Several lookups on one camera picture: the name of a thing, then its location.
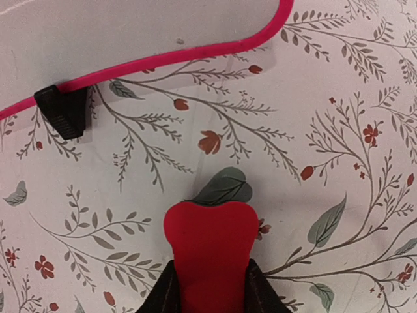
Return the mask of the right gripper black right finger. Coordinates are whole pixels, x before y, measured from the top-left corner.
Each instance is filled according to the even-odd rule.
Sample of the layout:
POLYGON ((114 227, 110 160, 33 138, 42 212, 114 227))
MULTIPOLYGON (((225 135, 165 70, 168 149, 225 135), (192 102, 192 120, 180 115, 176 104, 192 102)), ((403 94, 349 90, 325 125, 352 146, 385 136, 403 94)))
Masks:
POLYGON ((289 313, 254 259, 246 269, 246 312, 289 313))

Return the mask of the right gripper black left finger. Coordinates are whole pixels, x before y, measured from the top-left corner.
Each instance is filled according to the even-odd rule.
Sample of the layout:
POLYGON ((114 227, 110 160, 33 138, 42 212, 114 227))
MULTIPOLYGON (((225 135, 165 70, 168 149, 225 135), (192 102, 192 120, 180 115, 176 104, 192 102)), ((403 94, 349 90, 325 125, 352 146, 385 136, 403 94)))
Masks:
POLYGON ((140 313, 180 313, 179 281, 174 261, 167 263, 149 296, 140 307, 140 313))

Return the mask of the red whiteboard eraser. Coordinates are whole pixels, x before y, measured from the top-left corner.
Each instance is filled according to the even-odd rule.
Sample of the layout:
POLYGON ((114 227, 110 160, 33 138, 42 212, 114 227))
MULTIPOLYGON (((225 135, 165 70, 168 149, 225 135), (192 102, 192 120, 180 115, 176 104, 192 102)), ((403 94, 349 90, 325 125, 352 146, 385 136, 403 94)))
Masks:
POLYGON ((168 210, 164 232, 173 250, 182 312, 243 312, 244 282, 259 219, 248 204, 168 210))

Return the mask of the pink framed whiteboard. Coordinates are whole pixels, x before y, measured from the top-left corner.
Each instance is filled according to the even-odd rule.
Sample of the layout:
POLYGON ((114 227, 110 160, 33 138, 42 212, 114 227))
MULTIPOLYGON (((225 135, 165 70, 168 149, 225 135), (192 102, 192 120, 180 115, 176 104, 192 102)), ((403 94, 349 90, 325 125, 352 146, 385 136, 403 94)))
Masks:
POLYGON ((1 117, 49 85, 112 78, 239 53, 271 39, 292 1, 2 1, 1 117))

